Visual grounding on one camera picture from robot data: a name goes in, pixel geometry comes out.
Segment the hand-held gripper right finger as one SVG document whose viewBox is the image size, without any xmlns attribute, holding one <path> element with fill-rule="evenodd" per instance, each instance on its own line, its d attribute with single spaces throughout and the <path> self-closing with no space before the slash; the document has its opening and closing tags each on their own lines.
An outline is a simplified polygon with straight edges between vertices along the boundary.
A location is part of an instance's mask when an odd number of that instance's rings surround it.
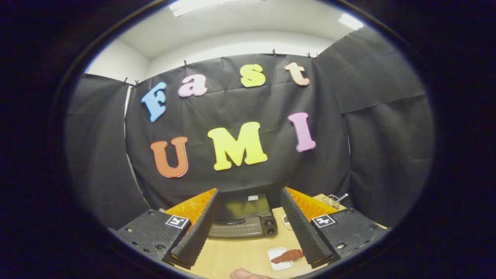
<svg viewBox="0 0 496 279">
<path fill-rule="evenodd" d="M 281 205 L 312 268 L 355 255 L 391 230 L 356 209 L 337 210 L 289 187 Z"/>
</svg>

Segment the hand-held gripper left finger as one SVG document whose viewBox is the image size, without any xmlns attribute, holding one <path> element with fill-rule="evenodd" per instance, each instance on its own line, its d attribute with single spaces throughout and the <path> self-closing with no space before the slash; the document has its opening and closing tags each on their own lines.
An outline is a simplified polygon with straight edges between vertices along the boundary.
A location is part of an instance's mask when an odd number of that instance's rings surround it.
<svg viewBox="0 0 496 279">
<path fill-rule="evenodd" d="M 148 258 L 190 269 L 203 249 L 218 208 L 219 191 L 213 188 L 168 210 L 147 210 L 121 229 L 110 231 Z"/>
</svg>

